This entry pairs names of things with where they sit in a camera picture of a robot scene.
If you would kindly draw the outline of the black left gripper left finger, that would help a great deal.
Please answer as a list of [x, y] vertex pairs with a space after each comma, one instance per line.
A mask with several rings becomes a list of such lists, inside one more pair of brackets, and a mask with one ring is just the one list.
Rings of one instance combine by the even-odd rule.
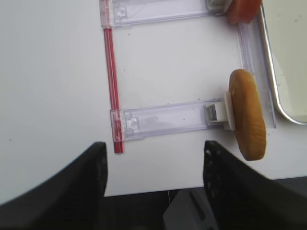
[[56, 175], [0, 206], [2, 230], [103, 230], [107, 149], [92, 144]]

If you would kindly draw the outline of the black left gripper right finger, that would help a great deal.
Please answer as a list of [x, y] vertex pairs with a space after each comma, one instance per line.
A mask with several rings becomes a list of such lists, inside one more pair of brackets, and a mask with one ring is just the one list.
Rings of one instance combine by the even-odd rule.
[[307, 228], [306, 177], [271, 180], [208, 140], [203, 184], [221, 230]]

